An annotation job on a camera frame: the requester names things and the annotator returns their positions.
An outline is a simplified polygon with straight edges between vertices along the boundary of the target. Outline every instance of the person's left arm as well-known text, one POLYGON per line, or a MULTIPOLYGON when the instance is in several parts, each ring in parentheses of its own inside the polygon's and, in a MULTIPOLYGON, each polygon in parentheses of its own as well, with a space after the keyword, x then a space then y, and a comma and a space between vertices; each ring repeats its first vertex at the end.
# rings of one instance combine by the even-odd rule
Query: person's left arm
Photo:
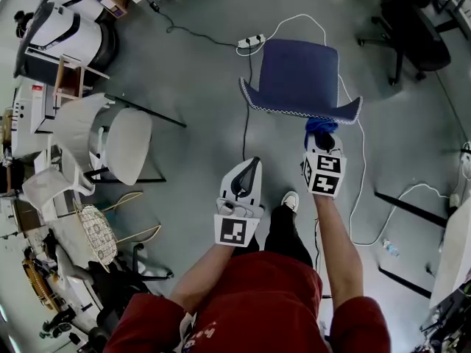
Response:
POLYGON ((213 289, 234 247, 214 244, 175 285, 169 299, 136 294, 128 304, 105 353, 166 352, 180 342, 180 323, 194 314, 213 289))

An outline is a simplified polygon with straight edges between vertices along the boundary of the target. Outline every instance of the person's right arm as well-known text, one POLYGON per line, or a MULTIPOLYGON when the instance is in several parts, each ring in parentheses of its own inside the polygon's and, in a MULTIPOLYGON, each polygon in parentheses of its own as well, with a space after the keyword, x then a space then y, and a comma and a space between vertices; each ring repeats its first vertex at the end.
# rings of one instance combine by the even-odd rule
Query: person's right arm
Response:
POLYGON ((334 310, 363 296, 363 267, 332 198, 315 195, 334 310))

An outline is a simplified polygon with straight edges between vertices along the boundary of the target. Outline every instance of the red sleeve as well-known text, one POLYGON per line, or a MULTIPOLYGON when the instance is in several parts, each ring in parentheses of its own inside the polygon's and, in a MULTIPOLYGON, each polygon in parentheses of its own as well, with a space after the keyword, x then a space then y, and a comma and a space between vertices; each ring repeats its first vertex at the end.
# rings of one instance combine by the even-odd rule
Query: red sleeve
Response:
POLYGON ((180 342, 185 311, 152 294, 136 294, 127 305, 104 353, 166 352, 180 342))
POLYGON ((379 304, 357 297, 343 303, 333 314, 330 328, 335 353, 389 353, 391 341, 379 304))

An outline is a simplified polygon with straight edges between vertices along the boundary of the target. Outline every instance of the black pants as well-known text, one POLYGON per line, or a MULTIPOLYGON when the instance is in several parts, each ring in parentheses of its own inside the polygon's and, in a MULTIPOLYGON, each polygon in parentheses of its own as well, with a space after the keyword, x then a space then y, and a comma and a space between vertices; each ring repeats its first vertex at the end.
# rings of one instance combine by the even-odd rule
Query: black pants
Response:
MULTIPOLYGON (((295 215, 296 214, 285 205, 280 205, 273 210, 270 233, 265 241, 265 251, 292 257, 312 267, 311 256, 304 247, 294 225, 295 215)), ((253 236, 248 247, 237 247, 234 250, 233 257, 250 254, 259 250, 260 246, 255 236, 253 236)))

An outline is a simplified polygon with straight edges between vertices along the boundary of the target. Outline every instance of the forearm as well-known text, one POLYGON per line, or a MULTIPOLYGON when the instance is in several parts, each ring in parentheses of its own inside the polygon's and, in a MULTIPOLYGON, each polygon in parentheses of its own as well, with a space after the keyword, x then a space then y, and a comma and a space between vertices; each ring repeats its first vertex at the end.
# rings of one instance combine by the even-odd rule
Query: forearm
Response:
POLYGON ((314 196, 334 309, 363 296, 363 267, 333 200, 314 196))
POLYGON ((214 244, 175 285, 169 299, 194 314, 213 289, 234 252, 233 246, 214 244))

